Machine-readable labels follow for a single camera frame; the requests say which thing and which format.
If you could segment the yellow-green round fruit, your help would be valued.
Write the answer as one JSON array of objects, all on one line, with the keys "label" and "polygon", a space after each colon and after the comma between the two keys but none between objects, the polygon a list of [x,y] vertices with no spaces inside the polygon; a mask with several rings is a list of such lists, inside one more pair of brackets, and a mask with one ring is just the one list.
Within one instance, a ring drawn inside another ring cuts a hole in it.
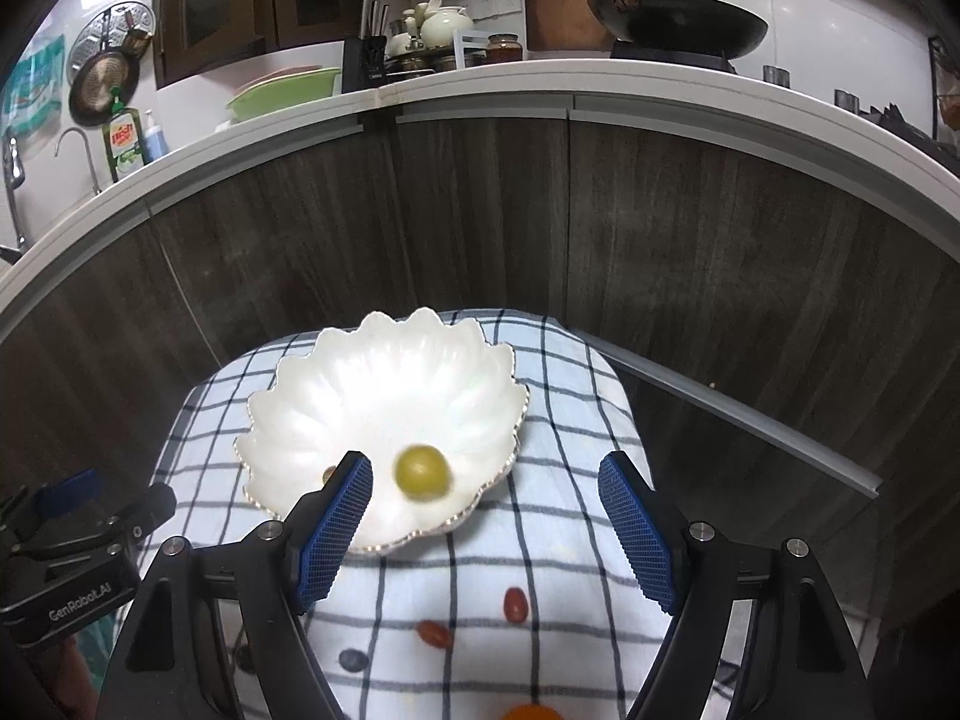
[{"label": "yellow-green round fruit", "polygon": [[394,479],[400,492],[413,500],[435,500],[451,489],[449,463],[432,445],[410,445],[398,454]]}]

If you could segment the red oblong grape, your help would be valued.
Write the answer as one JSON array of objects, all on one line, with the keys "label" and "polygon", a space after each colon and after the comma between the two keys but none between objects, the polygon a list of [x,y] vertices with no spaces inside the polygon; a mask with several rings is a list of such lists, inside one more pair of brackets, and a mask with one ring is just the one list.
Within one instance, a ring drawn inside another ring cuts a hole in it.
[{"label": "red oblong grape", "polygon": [[425,619],[416,624],[416,635],[423,644],[448,652],[454,647],[454,632],[441,622]]},{"label": "red oblong grape", "polygon": [[529,617],[529,600],[519,587],[509,587],[503,596],[503,614],[511,624],[524,624]]}]

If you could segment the orange mandarin with stem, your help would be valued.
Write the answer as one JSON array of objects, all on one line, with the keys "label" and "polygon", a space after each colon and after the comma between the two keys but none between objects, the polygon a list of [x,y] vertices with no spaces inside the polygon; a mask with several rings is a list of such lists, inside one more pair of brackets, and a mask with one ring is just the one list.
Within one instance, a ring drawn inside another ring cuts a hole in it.
[{"label": "orange mandarin with stem", "polygon": [[512,707],[501,717],[501,720],[563,720],[563,715],[542,704],[523,704]]}]

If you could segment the chrome kitchen faucet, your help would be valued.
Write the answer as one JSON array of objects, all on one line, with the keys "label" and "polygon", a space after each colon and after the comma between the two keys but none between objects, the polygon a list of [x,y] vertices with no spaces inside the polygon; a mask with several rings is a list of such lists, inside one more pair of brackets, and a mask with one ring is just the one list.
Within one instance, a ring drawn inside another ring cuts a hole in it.
[{"label": "chrome kitchen faucet", "polygon": [[91,132],[67,127],[25,153],[2,135],[2,263],[14,265],[39,239],[109,185]]}]

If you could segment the white kitchen countertop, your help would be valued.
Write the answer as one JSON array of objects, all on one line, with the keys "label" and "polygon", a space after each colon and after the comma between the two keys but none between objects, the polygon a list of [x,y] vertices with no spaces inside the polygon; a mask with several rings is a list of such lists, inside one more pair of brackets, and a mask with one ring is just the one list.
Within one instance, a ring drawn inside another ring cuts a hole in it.
[{"label": "white kitchen countertop", "polygon": [[339,94],[172,151],[78,206],[3,275],[3,332],[13,332],[71,273],[151,213],[246,169],[355,135],[361,115],[391,109],[405,122],[573,119],[724,146],[851,193],[947,255],[958,252],[957,176],[859,115],[799,91],[704,68],[532,60]]}]

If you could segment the dark blue blueberry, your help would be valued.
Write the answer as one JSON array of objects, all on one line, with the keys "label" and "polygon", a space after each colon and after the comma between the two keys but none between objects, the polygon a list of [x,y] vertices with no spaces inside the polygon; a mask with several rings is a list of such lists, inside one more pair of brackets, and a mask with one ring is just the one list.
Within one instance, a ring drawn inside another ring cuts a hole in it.
[{"label": "dark blue blueberry", "polygon": [[350,674],[363,673],[370,667],[370,657],[359,649],[343,649],[338,654],[338,664]]}]

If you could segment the white scalloped ceramic bowl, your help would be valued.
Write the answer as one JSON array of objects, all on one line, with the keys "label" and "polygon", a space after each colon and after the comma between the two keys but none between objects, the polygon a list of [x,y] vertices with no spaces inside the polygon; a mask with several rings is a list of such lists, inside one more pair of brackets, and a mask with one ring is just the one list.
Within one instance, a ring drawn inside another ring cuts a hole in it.
[{"label": "white scalloped ceramic bowl", "polygon": [[[478,320],[446,322],[429,307],[404,320],[371,312],[355,330],[325,328],[304,355],[281,358],[252,394],[235,442],[245,499],[285,517],[322,486],[325,468],[356,450],[373,467],[373,494],[350,550],[389,554],[459,527],[511,473],[529,389],[511,344],[491,343]],[[452,484],[435,500],[405,497],[398,454],[432,445]]]}]

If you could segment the white black checkered cloth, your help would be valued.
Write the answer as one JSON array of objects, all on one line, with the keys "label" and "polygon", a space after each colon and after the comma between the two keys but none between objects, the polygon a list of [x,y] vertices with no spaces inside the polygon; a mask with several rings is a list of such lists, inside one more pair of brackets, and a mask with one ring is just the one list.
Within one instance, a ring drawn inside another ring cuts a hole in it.
[{"label": "white black checkered cloth", "polygon": [[104,718],[853,718],[811,546],[654,483],[625,389],[558,320],[374,312],[190,392]]}]

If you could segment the dark wood cabinet fronts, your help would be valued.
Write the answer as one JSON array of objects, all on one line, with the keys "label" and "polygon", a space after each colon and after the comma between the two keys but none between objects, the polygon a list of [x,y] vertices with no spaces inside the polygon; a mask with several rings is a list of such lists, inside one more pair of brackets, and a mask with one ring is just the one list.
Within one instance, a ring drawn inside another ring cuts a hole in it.
[{"label": "dark wood cabinet fronts", "polygon": [[836,594],[901,626],[958,587],[958,265],[787,167],[563,119],[396,122],[155,193],[2,340],[2,479],[146,483],[182,400],[302,330],[507,307],[717,388],[882,481],[864,499],[640,385],[680,507],[807,538]]}]

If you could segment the green dish soap bottle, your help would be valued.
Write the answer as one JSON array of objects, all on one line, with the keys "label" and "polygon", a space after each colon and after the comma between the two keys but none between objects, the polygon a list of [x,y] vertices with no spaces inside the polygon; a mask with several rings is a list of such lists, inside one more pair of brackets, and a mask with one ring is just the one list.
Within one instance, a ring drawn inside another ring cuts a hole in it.
[{"label": "green dish soap bottle", "polygon": [[142,122],[139,111],[122,101],[119,88],[112,88],[110,94],[110,117],[101,132],[110,175],[114,182],[121,182],[146,166]]}]

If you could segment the hanging frying pan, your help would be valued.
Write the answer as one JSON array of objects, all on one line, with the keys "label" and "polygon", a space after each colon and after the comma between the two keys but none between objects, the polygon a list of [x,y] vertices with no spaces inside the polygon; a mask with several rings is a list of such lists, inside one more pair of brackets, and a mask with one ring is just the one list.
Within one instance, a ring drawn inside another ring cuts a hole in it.
[{"label": "hanging frying pan", "polygon": [[98,50],[80,67],[71,82],[68,109],[76,125],[99,127],[107,122],[116,99],[132,101],[140,81],[140,62],[149,48],[151,34],[132,28],[118,46],[109,36],[99,37]]}]

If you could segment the green plastic basin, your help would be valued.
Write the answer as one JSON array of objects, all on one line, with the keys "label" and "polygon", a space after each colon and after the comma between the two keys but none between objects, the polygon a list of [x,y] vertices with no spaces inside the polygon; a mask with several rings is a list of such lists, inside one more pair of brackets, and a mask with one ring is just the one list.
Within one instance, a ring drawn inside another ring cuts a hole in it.
[{"label": "green plastic basin", "polygon": [[231,119],[245,122],[277,110],[327,99],[334,94],[338,67],[282,68],[241,86],[226,103]]}]

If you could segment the white ceramic teapot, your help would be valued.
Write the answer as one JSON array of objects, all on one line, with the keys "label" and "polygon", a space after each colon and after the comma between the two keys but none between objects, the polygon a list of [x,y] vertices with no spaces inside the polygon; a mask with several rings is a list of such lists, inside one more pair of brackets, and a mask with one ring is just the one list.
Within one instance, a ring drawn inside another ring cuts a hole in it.
[{"label": "white ceramic teapot", "polygon": [[462,5],[444,5],[427,0],[404,11],[410,50],[447,49],[459,31],[473,28],[473,20]]}]

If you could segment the black wok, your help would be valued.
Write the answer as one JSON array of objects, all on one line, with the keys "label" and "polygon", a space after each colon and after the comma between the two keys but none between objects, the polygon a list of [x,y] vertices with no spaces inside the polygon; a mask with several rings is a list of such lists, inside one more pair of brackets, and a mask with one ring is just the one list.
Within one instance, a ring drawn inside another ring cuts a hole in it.
[{"label": "black wok", "polygon": [[674,54],[740,59],[763,43],[768,23],[722,0],[587,0],[620,43]]}]

